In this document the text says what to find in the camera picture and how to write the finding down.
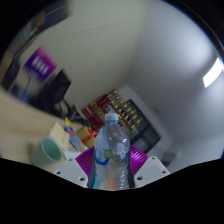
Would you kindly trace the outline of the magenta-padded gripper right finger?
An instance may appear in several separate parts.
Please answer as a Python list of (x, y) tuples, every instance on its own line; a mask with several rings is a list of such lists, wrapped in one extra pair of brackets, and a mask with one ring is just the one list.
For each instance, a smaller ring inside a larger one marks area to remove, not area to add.
[(169, 174), (168, 169), (156, 156), (148, 157), (136, 147), (130, 146), (130, 188), (141, 188)]

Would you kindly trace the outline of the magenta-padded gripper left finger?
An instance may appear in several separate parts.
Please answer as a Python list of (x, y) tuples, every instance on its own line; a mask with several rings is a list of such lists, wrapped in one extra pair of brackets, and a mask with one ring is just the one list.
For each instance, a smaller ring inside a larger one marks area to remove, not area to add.
[(67, 153), (66, 160), (54, 174), (78, 186), (92, 189), (95, 182), (94, 148), (82, 153)]

